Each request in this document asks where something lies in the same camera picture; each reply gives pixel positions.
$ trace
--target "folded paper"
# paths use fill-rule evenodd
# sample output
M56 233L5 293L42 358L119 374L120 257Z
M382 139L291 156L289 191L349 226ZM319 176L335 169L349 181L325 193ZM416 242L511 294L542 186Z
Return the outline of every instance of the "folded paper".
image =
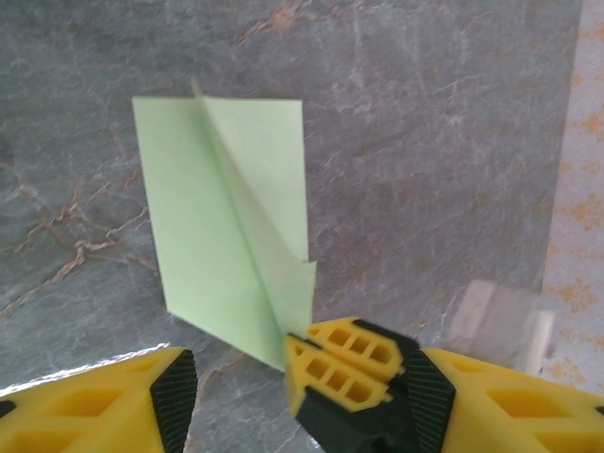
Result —
M194 90L133 99L166 306L283 369L314 291L301 102Z

